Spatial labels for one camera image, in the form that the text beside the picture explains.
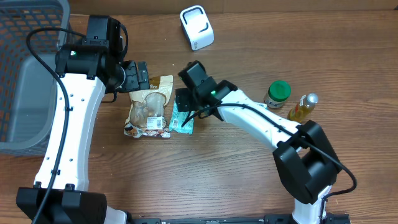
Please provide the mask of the mint green wipes pack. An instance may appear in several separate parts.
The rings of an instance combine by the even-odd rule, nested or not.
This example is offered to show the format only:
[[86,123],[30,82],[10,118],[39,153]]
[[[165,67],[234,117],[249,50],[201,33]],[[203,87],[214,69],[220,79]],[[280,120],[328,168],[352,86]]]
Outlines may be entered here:
[[193,114],[194,111],[179,112],[177,103],[174,101],[169,129],[181,134],[193,134],[194,119],[189,120],[184,126],[182,126],[183,122]]

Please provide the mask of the brown Pantree snack pouch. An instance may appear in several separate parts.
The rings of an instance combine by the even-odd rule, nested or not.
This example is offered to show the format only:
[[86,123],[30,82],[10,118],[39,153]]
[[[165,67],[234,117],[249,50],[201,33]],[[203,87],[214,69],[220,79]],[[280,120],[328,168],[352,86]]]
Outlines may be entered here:
[[125,121],[124,134],[134,138],[169,138],[170,129],[165,107],[170,101],[174,77],[164,75],[149,79],[149,89],[129,94],[131,107]]

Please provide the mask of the green lid jar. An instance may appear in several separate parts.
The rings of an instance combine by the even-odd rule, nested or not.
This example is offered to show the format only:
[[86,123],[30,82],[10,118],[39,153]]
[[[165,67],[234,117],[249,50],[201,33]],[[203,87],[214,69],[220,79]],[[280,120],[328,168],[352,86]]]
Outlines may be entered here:
[[289,99],[291,94],[290,85],[283,80],[274,81],[264,97],[264,102],[268,108],[277,109],[282,107]]

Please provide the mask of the yellow oil bottle silver cap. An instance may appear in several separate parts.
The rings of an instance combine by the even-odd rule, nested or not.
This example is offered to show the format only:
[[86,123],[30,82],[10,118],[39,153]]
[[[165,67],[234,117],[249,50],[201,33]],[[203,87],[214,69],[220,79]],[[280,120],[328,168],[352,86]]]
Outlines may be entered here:
[[303,95],[299,102],[289,111],[287,119],[301,123],[314,110],[317,103],[317,94],[309,93]]

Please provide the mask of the Kleenex tissue pocket pack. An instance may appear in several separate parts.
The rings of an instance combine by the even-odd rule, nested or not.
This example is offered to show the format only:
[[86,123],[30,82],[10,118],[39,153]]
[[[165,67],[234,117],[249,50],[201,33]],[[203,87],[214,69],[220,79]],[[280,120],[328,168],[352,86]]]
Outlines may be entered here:
[[256,103],[258,106],[267,109],[267,105],[265,103]]

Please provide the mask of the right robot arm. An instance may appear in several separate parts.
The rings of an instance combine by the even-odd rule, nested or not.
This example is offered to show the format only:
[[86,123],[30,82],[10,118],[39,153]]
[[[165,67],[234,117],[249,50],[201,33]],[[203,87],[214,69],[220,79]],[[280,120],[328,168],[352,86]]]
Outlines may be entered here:
[[295,199],[295,207],[291,215],[266,215],[266,223],[349,223],[347,215],[325,210],[324,197],[341,167],[319,124],[299,124],[274,114],[231,82],[215,82],[199,61],[188,63],[178,75],[186,86],[177,91],[185,100],[184,110],[238,126],[272,153],[280,181]]

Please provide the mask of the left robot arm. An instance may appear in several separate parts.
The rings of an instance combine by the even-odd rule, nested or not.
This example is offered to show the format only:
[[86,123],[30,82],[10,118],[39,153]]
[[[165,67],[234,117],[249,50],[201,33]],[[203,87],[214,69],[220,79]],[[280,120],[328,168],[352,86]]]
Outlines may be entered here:
[[88,157],[99,106],[108,93],[149,88],[145,62],[125,60],[128,33],[110,16],[91,15],[85,34],[56,53],[57,99],[44,160],[16,204],[33,223],[130,223],[128,212],[90,192]]

